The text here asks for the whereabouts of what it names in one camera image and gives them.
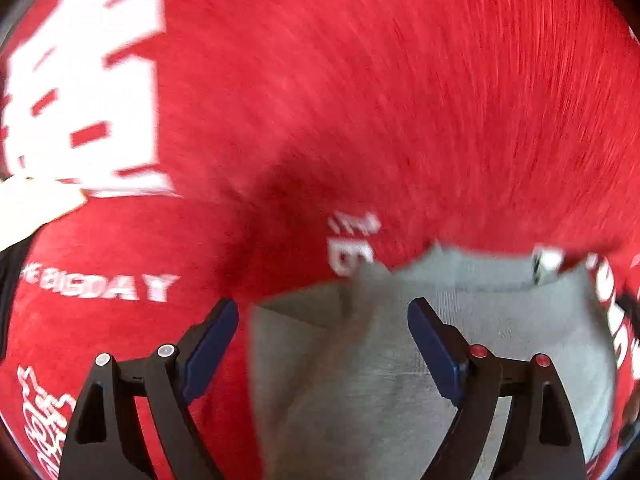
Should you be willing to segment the red quilt with white print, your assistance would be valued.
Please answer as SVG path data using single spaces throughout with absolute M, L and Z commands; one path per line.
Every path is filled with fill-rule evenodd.
M 550 356 L 590 478 L 617 460 L 639 378 L 601 255 L 467 252 L 429 237 L 414 211 L 96 200 L 42 229 L 18 265 L 1 419 L 40 479 L 61 472 L 93 359 L 148 356 L 222 296 L 240 326 L 191 413 L 229 479 L 419 478 L 454 407 L 409 334 L 417 296 L 499 356 Z

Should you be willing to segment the black cloth item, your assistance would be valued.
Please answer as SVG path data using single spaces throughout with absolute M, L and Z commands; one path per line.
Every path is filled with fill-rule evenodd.
M 0 254 L 0 360 L 8 351 L 9 327 L 12 306 L 18 281 L 29 254 L 35 234 L 3 249 Z

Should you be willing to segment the white cloth item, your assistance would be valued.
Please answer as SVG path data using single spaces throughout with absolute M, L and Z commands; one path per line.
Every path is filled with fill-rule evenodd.
M 42 226 L 87 203 L 77 184 L 19 176 L 1 183 L 0 249 L 30 237 Z

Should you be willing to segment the red pillow with white characters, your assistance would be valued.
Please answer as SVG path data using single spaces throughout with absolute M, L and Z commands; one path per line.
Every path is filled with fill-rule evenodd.
M 237 237 L 639 251 L 639 45 L 611 0 L 40 0 L 1 160 Z

